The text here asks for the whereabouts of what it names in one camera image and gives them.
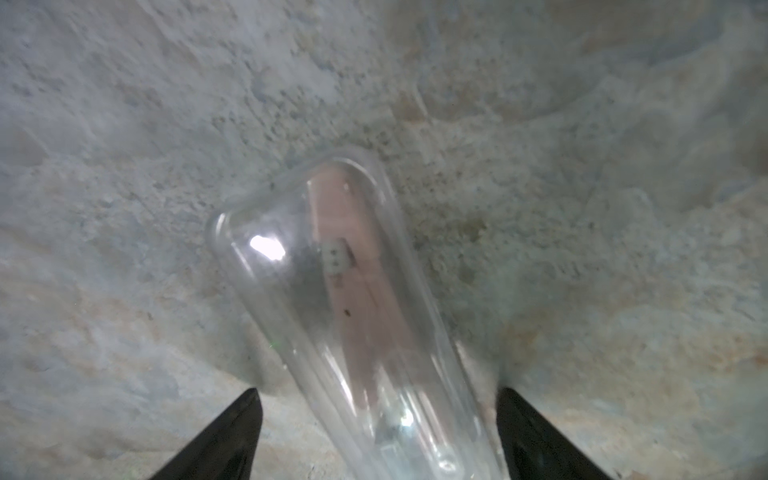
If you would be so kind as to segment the clear case pink compass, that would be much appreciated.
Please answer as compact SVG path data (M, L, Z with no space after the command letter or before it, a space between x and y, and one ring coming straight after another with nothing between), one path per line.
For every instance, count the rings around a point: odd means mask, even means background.
M504 477L374 152L302 163L206 237L356 478Z

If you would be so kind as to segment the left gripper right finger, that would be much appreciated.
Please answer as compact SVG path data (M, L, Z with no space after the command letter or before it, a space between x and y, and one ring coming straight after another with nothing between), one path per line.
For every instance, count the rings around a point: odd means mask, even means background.
M497 390L496 427L512 479L610 479L512 388Z

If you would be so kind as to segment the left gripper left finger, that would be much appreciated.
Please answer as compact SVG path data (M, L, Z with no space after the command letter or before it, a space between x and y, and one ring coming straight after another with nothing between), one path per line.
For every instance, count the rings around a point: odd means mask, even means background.
M263 424L256 388L244 391L151 480L248 480Z

